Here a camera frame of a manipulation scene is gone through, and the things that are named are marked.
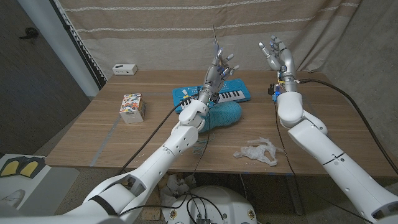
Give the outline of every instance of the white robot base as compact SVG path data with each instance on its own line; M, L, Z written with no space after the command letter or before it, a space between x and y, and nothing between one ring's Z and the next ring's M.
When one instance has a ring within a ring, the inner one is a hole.
M193 219L199 224L210 224L210 223L238 223L238 224L256 224L256 214L252 205L240 194L236 193L231 189L220 186L202 186L191 190L192 195L199 197L205 197L209 201L213 202L221 212L224 220L221 219L220 213L216 207L210 202L199 198L191 199L191 195L188 195L183 205L178 209L170 209L169 212L169 224L184 224L191 223L191 218L188 215L187 208ZM181 196L174 204L173 207L181 205L185 198L185 195Z

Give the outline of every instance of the crumpled plastic bag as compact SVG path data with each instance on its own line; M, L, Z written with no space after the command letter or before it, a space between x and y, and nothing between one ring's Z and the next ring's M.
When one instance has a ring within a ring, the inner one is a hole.
M276 150L283 152L282 149L275 147L269 139L265 139L262 137L260 137L260 139L257 140L248 141L248 144L255 146L257 145L257 147L254 146L242 147L241 151L235 152L233 156L235 158L242 158L243 156L246 156L250 159L257 159L260 162L265 162L270 166L275 166L278 163L278 160L276 159ZM271 161L267 156L264 155L266 151L269 152L269 154L273 158L273 161Z
M160 200L163 206L172 206L177 201L176 197L183 195L190 189L196 188L196 180L193 175L184 179L179 179L176 174L172 174L167 179L167 184L160 190ZM169 220L169 208L162 208L165 221Z

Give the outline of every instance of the small box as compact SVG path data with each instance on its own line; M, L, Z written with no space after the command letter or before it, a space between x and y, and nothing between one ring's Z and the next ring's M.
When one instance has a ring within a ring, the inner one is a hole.
M120 116L126 124L143 122L146 104L140 93L124 95Z
M116 64L112 68L115 75L134 75L137 69L136 64Z

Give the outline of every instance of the white device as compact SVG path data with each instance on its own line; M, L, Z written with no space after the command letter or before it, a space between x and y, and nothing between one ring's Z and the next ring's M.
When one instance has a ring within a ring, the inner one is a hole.
M278 116L284 127L291 128L289 136L325 168L362 217L376 222L397 213L398 197L380 186L333 143L326 136L325 124L303 109L302 95L296 87L298 81L295 80L293 56L279 38L272 36L271 40L276 54L266 50L263 43L259 46L271 68L278 72L278 82L285 90L277 97Z
M137 72L136 64L116 64L113 68L115 75L134 75Z

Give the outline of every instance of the white key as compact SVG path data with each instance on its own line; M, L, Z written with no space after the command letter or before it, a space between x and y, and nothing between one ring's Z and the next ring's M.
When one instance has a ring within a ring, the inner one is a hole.
M240 97L240 99L245 99L245 96L244 96L242 90L238 90L238 93L239 93L238 97Z
M234 101L238 100L238 96L236 95L236 93L235 93L236 96L234 95L234 91L231 91L230 94L232 96L232 100L234 100Z
M227 96L228 96L228 101L234 101L235 100L235 98L234 98L234 95L231 93L231 92L228 92L228 93L226 93L227 94Z
M224 98L223 98L223 95L222 95L221 93L218 94L218 97L220 98L220 99L218 100L219 103L224 102Z
M184 110L190 104L190 100L187 100L183 104L181 104L181 110Z
M224 94L224 96L225 96L224 102L231 101L231 99L230 99L229 96L228 96L228 93L223 93L223 94Z

